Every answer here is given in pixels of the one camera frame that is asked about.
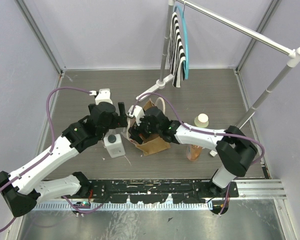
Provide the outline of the brown canvas tote bag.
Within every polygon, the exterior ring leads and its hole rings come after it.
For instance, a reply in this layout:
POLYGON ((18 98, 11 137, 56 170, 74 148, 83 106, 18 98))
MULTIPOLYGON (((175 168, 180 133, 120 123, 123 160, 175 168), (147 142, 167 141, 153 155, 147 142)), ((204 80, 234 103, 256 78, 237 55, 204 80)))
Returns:
POLYGON ((156 154, 171 148, 170 143, 165 142, 158 134, 151 134, 149 137, 140 135, 142 144, 137 143, 132 139, 132 135, 129 133, 129 130, 135 125, 136 121, 134 118, 127 118, 127 120, 127 129, 123 131, 122 134, 128 141, 134 144, 137 149, 141 150, 144 156, 156 154))

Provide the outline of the white square bottle grey cap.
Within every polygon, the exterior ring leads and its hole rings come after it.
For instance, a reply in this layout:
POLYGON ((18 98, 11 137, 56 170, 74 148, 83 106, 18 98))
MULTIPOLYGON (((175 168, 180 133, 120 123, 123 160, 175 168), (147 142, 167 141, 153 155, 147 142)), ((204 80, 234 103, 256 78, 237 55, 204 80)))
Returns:
POLYGON ((104 146, 111 158, 117 158, 126 154, 120 134, 110 134, 103 139, 104 146))

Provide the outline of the pink clear soap bottle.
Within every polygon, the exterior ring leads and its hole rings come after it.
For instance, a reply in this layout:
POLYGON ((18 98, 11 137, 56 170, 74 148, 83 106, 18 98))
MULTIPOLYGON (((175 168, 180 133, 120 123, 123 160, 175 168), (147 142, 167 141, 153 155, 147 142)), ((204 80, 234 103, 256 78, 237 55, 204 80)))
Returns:
POLYGON ((201 146, 188 144, 186 148, 187 159, 190 161, 196 161, 199 158, 202 150, 203 148, 201 146))

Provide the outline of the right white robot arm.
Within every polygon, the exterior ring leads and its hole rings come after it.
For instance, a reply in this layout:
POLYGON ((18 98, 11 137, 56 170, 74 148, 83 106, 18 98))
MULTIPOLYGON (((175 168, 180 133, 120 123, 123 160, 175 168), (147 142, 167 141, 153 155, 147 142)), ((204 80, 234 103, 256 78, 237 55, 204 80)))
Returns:
POLYGON ((158 134, 167 143, 195 145, 217 152, 222 166, 209 184, 209 191, 215 197, 221 197, 236 177, 244 177, 257 155, 252 141, 235 126, 226 130, 204 130, 178 120, 169 120, 156 106, 147 110, 138 105, 131 106, 128 116, 135 118, 135 126, 129 132, 139 144, 142 138, 158 134))

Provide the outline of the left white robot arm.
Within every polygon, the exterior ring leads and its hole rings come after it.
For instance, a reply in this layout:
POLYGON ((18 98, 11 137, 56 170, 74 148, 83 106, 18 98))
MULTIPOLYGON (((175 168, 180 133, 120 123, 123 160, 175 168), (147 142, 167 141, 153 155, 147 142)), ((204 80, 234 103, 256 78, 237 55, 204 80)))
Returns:
POLYGON ((12 215, 29 213, 37 204, 62 196, 85 198, 91 183, 80 171, 44 182, 43 179, 66 161, 103 140, 109 130, 127 127, 125 104, 114 106, 109 89, 83 91, 94 96, 89 114, 67 127, 59 137, 33 160, 10 173, 0 172, 0 192, 12 215))

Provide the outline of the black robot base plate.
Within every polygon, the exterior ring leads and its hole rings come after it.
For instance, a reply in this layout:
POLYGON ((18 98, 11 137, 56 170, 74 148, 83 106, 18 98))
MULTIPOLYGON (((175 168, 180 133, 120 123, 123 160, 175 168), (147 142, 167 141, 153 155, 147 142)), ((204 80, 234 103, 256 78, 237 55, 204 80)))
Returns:
POLYGON ((68 195, 68 199, 87 199, 94 203, 133 204, 164 203, 172 197, 173 204, 205 203, 224 198, 226 191, 214 194, 211 183, 205 179, 98 179, 92 180, 85 195, 68 195))

